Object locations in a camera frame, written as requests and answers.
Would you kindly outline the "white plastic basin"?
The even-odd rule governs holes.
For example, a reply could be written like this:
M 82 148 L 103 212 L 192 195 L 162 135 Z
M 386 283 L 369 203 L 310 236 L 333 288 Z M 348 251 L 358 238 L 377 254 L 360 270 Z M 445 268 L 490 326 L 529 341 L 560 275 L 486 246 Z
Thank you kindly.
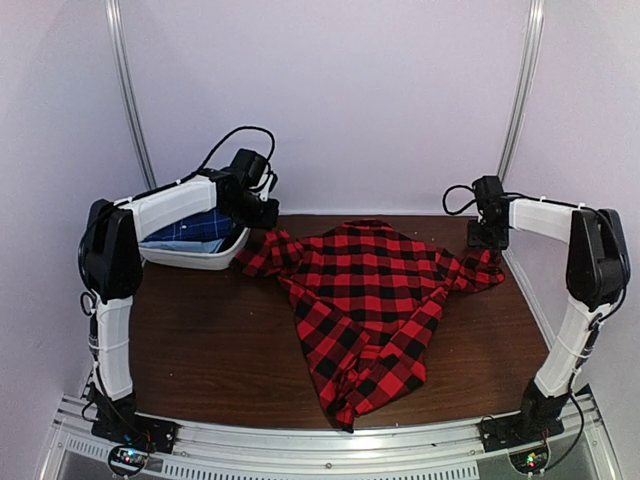
M 227 269 L 234 257 L 245 247 L 251 230 L 243 228 L 228 248 L 217 253 L 195 253 L 139 247 L 141 257 L 147 262 L 177 268 L 221 271 Z

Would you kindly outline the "red black plaid shirt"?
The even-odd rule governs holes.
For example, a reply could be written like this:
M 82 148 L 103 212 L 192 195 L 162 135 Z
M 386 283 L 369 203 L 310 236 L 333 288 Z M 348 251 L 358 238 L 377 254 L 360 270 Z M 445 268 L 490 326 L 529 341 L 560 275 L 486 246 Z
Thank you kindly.
M 271 231 L 234 262 L 249 277 L 276 278 L 287 293 L 320 406 L 346 432 L 425 383 L 424 353 L 451 293 L 505 279 L 489 250 L 457 256 L 378 220 L 305 238 Z

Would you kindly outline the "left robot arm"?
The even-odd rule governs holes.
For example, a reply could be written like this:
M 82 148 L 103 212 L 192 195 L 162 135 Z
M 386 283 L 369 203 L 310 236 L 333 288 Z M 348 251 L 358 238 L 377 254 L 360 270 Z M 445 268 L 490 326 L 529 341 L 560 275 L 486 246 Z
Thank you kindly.
M 78 247 L 78 264 L 86 289 L 95 296 L 89 346 L 98 388 L 117 401 L 133 393 L 129 368 L 129 319 L 133 297 L 149 261 L 178 268 L 221 271 L 246 245 L 253 229 L 275 226 L 279 204 L 271 191 L 273 173 L 258 186 L 237 186 L 229 172 L 204 169 L 155 192 L 116 202 L 99 200 L 90 209 Z M 232 217 L 240 233 L 217 253 L 167 251 L 140 247 L 150 234 L 186 217 L 217 209 Z

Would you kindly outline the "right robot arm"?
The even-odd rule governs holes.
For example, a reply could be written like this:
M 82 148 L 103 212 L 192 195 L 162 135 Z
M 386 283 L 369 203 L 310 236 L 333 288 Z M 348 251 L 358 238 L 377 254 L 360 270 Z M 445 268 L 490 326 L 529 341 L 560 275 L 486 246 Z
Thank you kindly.
M 564 404 L 592 354 L 603 323 L 622 305 L 630 261 L 618 212 L 515 193 L 477 194 L 479 217 L 468 227 L 472 248 L 504 250 L 509 232 L 534 233 L 567 245 L 567 306 L 559 333 L 530 386 L 530 403 L 513 419 L 519 440 L 535 440 L 551 424 L 543 405 Z

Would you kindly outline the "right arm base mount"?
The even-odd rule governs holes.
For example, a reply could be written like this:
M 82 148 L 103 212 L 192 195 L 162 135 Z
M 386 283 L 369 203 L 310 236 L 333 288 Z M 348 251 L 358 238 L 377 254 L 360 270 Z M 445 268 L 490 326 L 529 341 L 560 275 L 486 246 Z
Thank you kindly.
M 484 450 L 510 449 L 563 433 L 560 416 L 569 399 L 568 393 L 547 397 L 531 380 L 524 390 L 518 412 L 504 417 L 485 416 L 478 422 Z

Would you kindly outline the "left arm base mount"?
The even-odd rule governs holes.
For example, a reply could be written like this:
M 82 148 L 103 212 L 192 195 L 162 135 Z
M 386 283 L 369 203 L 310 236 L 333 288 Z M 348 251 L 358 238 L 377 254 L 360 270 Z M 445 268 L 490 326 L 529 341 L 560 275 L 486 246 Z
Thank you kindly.
M 178 431 L 174 421 L 146 417 L 137 412 L 134 393 L 119 400 L 107 398 L 92 382 L 83 409 L 96 407 L 91 433 L 93 436 L 132 446 L 144 452 L 171 454 Z

